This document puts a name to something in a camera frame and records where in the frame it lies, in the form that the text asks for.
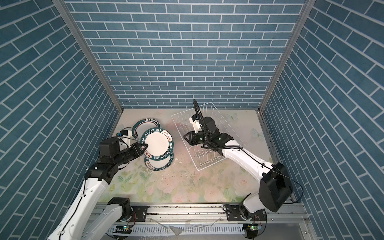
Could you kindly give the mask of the dark green rim plate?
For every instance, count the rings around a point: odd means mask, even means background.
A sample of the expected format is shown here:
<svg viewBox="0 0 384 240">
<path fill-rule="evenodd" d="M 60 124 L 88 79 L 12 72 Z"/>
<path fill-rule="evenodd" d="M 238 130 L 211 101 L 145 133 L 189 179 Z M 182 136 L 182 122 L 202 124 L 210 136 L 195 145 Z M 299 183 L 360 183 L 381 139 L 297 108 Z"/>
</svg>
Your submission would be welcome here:
<svg viewBox="0 0 384 240">
<path fill-rule="evenodd" d="M 132 136 L 134 138 L 141 138 L 142 135 L 151 128 L 160 128 L 161 124 L 154 118 L 145 118 L 139 120 L 132 127 Z"/>
</svg>

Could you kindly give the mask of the small plate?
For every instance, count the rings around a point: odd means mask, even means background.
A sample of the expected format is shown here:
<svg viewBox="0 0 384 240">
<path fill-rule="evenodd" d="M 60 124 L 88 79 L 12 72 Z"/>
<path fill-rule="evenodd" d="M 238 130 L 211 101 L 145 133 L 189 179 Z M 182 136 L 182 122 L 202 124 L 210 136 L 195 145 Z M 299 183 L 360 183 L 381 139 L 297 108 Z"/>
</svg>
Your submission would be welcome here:
<svg viewBox="0 0 384 240">
<path fill-rule="evenodd" d="M 143 133 L 140 143 L 148 145 L 144 155 L 154 161 L 164 160 L 174 151 L 174 139 L 163 128 L 148 129 Z"/>
<path fill-rule="evenodd" d="M 145 166 L 149 170 L 158 172 L 168 168 L 173 163 L 174 154 L 171 153 L 171 155 L 165 158 L 164 160 L 155 161 L 147 157 L 145 157 L 144 160 L 145 160 Z"/>
</svg>

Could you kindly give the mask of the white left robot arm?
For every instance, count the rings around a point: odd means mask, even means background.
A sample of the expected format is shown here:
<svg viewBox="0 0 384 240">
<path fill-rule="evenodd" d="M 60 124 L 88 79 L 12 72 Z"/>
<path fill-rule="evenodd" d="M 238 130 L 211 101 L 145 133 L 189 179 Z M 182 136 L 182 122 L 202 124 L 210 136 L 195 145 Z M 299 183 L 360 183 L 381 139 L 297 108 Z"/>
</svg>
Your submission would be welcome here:
<svg viewBox="0 0 384 240">
<path fill-rule="evenodd" d="M 99 158 L 84 176 L 81 189 L 50 240 L 99 240 L 117 221 L 130 221 L 134 216 L 128 198 L 112 198 L 105 210 L 89 226 L 87 222 L 101 195 L 110 185 L 115 174 L 130 161 L 141 157 L 148 144 L 133 143 L 120 148 L 117 137 L 105 139 L 99 144 Z"/>
</svg>

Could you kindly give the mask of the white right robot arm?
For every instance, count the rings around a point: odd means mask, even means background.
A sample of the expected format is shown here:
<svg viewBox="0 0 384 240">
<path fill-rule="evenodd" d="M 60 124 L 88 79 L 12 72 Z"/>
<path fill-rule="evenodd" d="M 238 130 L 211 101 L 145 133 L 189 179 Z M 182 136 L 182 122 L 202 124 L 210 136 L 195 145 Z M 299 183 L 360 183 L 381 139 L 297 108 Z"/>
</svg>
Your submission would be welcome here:
<svg viewBox="0 0 384 240">
<path fill-rule="evenodd" d="M 193 130 L 183 136 L 191 146 L 217 152 L 246 170 L 259 183 L 256 193 L 247 195 L 239 204 L 239 212 L 249 220 L 261 210 L 276 213 L 294 191 L 287 168 L 265 161 L 241 146 L 232 136 L 221 133 L 211 117 L 193 115 L 189 119 Z"/>
</svg>

